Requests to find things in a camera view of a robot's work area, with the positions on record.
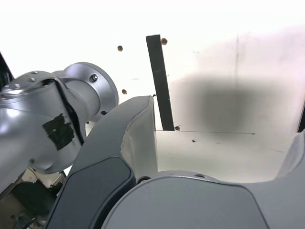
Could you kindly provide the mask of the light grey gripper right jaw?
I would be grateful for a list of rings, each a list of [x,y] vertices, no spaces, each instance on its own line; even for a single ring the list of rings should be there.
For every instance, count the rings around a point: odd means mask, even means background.
[[[273,180],[224,182],[176,171],[128,191],[104,229],[302,229],[305,226],[305,135],[293,140]]]

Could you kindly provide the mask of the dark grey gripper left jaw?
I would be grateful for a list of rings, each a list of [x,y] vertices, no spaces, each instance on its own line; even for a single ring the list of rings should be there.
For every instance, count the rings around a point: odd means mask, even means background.
[[[87,136],[46,228],[101,228],[137,180],[157,170],[154,99],[131,98],[112,109]]]

